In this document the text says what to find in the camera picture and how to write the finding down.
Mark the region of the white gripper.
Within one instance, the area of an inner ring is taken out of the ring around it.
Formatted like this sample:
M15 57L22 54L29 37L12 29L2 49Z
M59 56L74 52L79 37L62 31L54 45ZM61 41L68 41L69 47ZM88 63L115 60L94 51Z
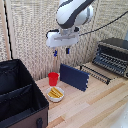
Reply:
M61 31L59 29L50 30L46 34L47 40L46 45L48 47L60 47L70 46L76 44L79 39L79 28L76 27L74 30ZM54 50L54 57L57 57L58 51ZM70 53L70 48L66 48L66 54Z

